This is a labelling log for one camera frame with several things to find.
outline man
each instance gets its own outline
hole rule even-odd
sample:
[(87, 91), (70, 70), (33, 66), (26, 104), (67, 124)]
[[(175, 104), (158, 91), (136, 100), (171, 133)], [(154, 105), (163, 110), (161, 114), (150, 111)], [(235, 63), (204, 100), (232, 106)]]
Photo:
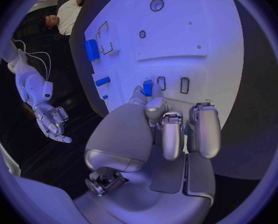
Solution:
[(63, 4), (57, 16), (45, 16), (39, 23), (41, 29), (52, 29), (54, 26), (58, 27), (59, 33), (62, 35), (70, 35), (72, 28), (81, 10), (84, 0), (69, 0)]

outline circular hole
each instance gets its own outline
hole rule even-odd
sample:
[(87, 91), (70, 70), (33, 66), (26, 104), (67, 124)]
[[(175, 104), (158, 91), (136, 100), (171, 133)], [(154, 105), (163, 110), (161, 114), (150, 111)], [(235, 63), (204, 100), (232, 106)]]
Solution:
[(146, 32), (145, 31), (139, 32), (139, 37), (145, 38), (146, 37)]
[(150, 3), (150, 9), (152, 11), (160, 11), (164, 7), (163, 0), (152, 0)]

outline white cable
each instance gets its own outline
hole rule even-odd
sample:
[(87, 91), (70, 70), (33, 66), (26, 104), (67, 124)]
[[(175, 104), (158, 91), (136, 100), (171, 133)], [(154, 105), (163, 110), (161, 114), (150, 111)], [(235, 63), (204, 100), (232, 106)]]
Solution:
[(46, 67), (46, 64), (44, 63), (43, 60), (41, 60), (39, 57), (36, 57), (36, 56), (32, 56), (32, 57), (37, 58), (37, 59), (39, 59), (39, 60), (42, 61), (43, 65), (44, 65), (44, 67), (45, 67), (45, 69), (46, 69), (46, 81), (48, 81), (48, 79), (49, 79), (49, 77), (50, 77), (50, 73), (51, 73), (51, 58), (50, 58), (49, 54), (46, 53), (46, 52), (43, 52), (43, 51), (28, 53), (28, 52), (26, 52), (26, 44), (25, 44), (25, 42), (23, 42), (22, 40), (15, 40), (13, 37), (11, 37), (11, 38), (12, 38), (12, 40), (13, 40), (14, 42), (18, 42), (18, 41), (22, 42), (23, 45), (24, 45), (23, 51), (24, 51), (27, 55), (29, 55), (29, 56), (31, 56), (30, 54), (37, 54), (37, 53), (45, 53), (45, 54), (47, 54), (47, 56), (49, 57), (49, 61), (50, 61), (49, 73), (48, 73), (48, 69), (47, 69), (47, 67)]

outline white shirt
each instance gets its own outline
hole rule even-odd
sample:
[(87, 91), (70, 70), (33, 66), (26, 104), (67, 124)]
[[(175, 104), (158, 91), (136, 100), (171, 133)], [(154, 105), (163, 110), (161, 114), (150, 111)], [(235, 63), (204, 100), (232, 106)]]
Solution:
[(78, 6), (76, 0), (69, 0), (59, 8), (57, 16), (59, 17), (58, 30), (60, 34), (70, 35), (72, 33), (80, 10), (81, 7)]

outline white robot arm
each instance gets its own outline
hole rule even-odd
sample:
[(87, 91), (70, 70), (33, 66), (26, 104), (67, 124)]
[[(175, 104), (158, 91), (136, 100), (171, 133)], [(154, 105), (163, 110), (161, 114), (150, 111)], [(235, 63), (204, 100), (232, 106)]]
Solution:
[(36, 116), (36, 121), (42, 132), (56, 141), (70, 143), (70, 137), (63, 136), (65, 121), (68, 115), (64, 108), (54, 108), (48, 100), (53, 93), (53, 83), (45, 81), (40, 73), (27, 63), (25, 52), (17, 49), (9, 42), (2, 57), (8, 62), (8, 68), (15, 74), (15, 83), (24, 102), (27, 102)]

